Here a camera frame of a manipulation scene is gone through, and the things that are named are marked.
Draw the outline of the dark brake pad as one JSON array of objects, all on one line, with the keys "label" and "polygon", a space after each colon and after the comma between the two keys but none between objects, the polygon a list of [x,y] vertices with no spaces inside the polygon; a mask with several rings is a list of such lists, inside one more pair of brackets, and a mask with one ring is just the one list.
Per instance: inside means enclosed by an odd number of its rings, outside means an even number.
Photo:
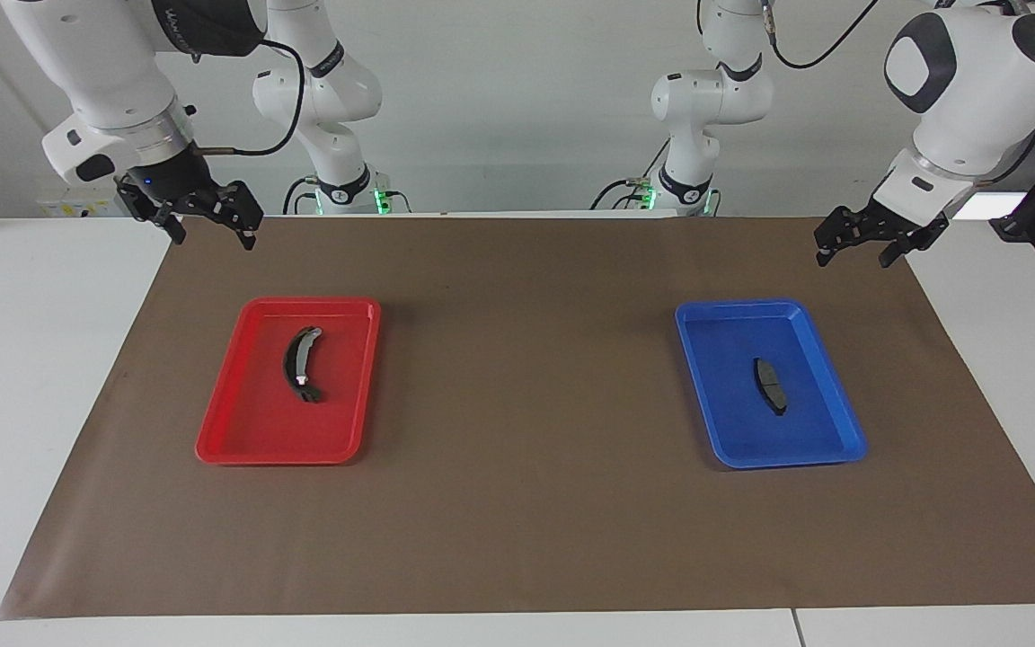
[{"label": "dark brake pad", "polygon": [[775,415],[785,415],[788,410],[788,396],[783,392],[779,373],[773,364],[764,358],[755,358],[753,380],[756,389],[769,410]]}]

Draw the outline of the white yellow-labelled box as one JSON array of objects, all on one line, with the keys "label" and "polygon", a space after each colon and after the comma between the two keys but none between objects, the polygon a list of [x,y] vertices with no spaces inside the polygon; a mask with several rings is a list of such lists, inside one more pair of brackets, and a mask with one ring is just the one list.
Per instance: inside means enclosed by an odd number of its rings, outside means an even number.
[{"label": "white yellow-labelled box", "polygon": [[128,218],[114,189],[63,187],[41,192],[34,200],[42,216],[62,218]]}]

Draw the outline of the white flat panel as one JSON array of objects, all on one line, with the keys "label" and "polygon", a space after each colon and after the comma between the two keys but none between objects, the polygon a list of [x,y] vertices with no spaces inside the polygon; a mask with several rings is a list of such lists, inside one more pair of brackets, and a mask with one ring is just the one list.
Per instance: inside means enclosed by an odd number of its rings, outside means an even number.
[{"label": "white flat panel", "polygon": [[1022,204],[1026,192],[978,192],[967,199],[953,220],[993,220],[1010,216]]}]

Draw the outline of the red plastic tray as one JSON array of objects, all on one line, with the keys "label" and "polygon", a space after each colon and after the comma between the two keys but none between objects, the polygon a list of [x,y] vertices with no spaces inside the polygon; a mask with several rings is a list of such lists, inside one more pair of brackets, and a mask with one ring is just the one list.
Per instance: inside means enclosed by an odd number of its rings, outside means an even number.
[{"label": "red plastic tray", "polygon": [[[196,441],[210,465],[341,465],[365,437],[382,308],[368,297],[259,297],[238,316]],[[283,374],[290,340],[322,329],[304,403]]]}]

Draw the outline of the blue plastic tray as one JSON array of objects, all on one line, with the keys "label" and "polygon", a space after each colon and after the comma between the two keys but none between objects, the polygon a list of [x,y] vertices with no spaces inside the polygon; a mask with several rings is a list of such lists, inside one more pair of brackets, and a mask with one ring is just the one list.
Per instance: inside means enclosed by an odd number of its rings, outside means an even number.
[{"label": "blue plastic tray", "polygon": [[[675,310],[675,326],[714,455],[726,466],[838,465],[868,442],[808,308],[789,298],[703,300]],[[753,359],[779,373],[775,415],[760,396]]]}]

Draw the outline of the brown table mat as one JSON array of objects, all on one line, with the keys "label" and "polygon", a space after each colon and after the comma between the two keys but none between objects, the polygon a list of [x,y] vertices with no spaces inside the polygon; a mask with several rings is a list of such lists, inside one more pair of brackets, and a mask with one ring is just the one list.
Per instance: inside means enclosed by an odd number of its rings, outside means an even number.
[{"label": "brown table mat", "polygon": [[[190,222],[164,257],[0,617],[1035,602],[1035,484],[915,274],[814,259],[809,218]],[[353,462],[196,439],[256,297],[381,304]],[[808,308],[858,462],[713,458],[675,324]]]}]

